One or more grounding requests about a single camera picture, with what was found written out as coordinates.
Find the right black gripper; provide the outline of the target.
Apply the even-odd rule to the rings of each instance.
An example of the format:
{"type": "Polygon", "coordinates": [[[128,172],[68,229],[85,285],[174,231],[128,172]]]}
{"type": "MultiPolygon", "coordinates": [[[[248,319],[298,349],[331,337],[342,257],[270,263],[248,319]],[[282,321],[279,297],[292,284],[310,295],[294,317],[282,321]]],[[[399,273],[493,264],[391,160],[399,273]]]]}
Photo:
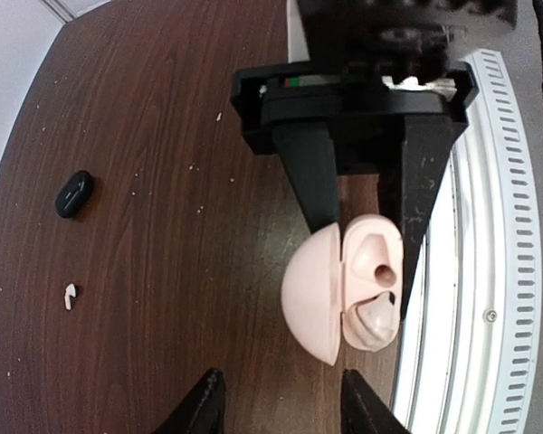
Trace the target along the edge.
{"type": "Polygon", "coordinates": [[[344,80],[296,62],[237,71],[231,102],[250,149],[280,156],[311,233],[339,222],[337,171],[379,172],[379,211],[404,245],[405,318],[448,158],[478,91],[463,62],[426,86],[344,80]]]}

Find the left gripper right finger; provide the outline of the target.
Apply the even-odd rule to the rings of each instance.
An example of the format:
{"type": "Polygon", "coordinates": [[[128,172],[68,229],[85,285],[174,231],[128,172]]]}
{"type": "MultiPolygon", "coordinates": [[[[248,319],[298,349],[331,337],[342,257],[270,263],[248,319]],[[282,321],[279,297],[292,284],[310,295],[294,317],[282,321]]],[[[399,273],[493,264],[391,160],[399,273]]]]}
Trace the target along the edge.
{"type": "Polygon", "coordinates": [[[357,370],[342,375],[342,432],[410,434],[357,370]]]}

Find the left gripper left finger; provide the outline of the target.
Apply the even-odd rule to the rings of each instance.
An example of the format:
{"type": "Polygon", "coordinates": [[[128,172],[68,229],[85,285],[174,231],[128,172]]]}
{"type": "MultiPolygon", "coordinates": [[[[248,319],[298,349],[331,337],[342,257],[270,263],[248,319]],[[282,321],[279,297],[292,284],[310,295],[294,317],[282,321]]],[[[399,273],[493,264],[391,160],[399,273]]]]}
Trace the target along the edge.
{"type": "Polygon", "coordinates": [[[156,433],[224,433],[225,392],[223,372],[208,369],[156,428],[156,433]]]}

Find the round white case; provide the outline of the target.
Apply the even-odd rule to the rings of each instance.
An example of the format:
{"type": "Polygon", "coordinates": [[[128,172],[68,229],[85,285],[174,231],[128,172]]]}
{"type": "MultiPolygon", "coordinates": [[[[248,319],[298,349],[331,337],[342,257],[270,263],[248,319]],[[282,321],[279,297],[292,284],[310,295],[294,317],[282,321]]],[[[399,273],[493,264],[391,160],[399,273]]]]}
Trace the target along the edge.
{"type": "Polygon", "coordinates": [[[372,352],[358,336],[356,307],[384,292],[395,295],[399,329],[403,259],[399,230],[380,215],[362,215],[345,231],[333,223],[311,235],[281,284],[282,313],[301,347],[328,365],[337,361],[341,342],[372,352]]]}

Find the black earbud charging case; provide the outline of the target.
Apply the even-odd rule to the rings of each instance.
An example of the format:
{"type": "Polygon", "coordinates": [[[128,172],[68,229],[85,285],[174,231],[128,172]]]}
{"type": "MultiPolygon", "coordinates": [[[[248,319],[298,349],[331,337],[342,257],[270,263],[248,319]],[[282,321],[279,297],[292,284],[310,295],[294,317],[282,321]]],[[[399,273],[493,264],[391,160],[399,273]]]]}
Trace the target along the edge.
{"type": "Polygon", "coordinates": [[[56,196],[54,206],[63,219],[75,217],[89,201],[94,190],[94,177],[85,170],[74,173],[56,196]]]}

